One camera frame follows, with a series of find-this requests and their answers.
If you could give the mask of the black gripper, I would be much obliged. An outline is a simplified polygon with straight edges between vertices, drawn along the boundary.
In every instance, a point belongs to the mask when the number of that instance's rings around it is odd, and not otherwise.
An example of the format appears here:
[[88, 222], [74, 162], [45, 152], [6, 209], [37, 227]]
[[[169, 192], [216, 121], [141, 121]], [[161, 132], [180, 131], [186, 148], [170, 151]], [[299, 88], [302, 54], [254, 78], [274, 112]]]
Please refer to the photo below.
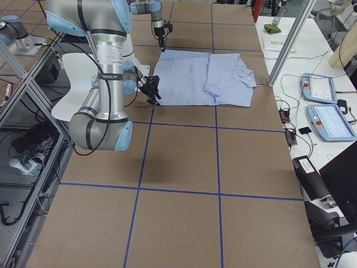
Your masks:
[[160, 106], [160, 103], [155, 98], [160, 97], [158, 93], [159, 81], [160, 78], [158, 75], [144, 76], [144, 82], [142, 82], [142, 86], [139, 87], [140, 91], [148, 96], [147, 102], [152, 106]]
[[173, 24], [171, 22], [164, 22], [163, 25], [154, 26], [154, 35], [158, 39], [159, 47], [162, 52], [165, 51], [165, 41], [164, 38], [173, 30]]

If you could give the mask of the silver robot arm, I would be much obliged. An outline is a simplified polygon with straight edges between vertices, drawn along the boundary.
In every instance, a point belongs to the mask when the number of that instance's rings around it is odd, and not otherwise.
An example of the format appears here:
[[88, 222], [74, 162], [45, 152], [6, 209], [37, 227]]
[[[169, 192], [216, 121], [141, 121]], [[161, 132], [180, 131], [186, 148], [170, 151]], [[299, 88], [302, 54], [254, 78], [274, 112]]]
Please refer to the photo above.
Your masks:
[[123, 105], [123, 44], [132, 31], [127, 1], [47, 1], [53, 29], [73, 36], [89, 34], [96, 45], [98, 82], [69, 123], [72, 141], [89, 151], [124, 151], [133, 123]]
[[129, 1], [129, 10], [133, 15], [151, 16], [152, 35], [158, 41], [161, 51], [164, 52], [165, 40], [172, 32], [173, 24], [163, 19], [161, 1]]

